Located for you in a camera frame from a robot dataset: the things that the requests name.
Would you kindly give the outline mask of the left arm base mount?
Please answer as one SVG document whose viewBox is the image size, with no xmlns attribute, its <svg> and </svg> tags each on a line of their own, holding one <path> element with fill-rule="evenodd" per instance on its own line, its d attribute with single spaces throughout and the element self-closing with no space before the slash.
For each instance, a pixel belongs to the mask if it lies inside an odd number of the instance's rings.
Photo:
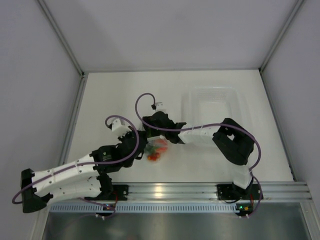
<svg viewBox="0 0 320 240">
<path fill-rule="evenodd" d="M 114 184 L 113 191 L 109 196 L 110 201 L 127 201 L 129 194 L 129 185 L 127 184 Z"/>
</svg>

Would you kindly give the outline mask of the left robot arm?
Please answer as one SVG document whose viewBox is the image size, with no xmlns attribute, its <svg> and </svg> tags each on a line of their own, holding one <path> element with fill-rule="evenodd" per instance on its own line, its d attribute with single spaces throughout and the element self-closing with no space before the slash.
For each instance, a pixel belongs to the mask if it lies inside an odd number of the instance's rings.
<svg viewBox="0 0 320 240">
<path fill-rule="evenodd" d="M 145 131 L 129 131 L 116 145 L 104 145 L 56 168 L 21 172 L 23 213 L 34 213 L 53 203 L 74 198 L 107 200 L 114 191 L 109 173 L 129 168 L 140 160 L 147 145 Z"/>
</svg>

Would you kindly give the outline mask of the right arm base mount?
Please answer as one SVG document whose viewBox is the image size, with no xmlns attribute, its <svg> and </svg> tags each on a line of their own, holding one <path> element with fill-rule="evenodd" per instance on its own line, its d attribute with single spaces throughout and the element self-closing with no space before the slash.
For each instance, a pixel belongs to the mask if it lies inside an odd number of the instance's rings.
<svg viewBox="0 0 320 240">
<path fill-rule="evenodd" d="M 263 200 L 264 196 L 257 183 L 251 184 L 246 189 L 238 187 L 233 183 L 218 184 L 217 195 L 219 200 L 239 201 L 239 200 Z"/>
</svg>

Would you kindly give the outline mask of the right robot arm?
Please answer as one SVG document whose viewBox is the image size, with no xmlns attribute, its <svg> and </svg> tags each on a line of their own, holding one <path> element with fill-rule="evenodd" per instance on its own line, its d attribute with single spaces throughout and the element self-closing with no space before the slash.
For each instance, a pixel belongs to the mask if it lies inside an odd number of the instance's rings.
<svg viewBox="0 0 320 240">
<path fill-rule="evenodd" d="M 225 118 L 217 126 L 192 127 L 185 122 L 174 122 L 168 114 L 157 111 L 151 116 L 142 117 L 142 125 L 151 138 L 163 136 L 172 144 L 217 147 L 231 164 L 231 188 L 235 196 L 244 199 L 251 194 L 253 177 L 248 161 L 255 140 L 233 119 Z"/>
</svg>

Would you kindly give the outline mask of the clear zip top bag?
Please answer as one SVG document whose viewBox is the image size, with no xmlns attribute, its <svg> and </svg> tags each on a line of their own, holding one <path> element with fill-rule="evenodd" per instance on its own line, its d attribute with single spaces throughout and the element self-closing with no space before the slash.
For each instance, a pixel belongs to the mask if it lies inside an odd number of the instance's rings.
<svg viewBox="0 0 320 240">
<path fill-rule="evenodd" d="M 150 162 L 158 162 L 168 150 L 168 140 L 158 130 L 141 127 L 146 132 L 147 144 L 144 149 L 146 159 Z"/>
</svg>

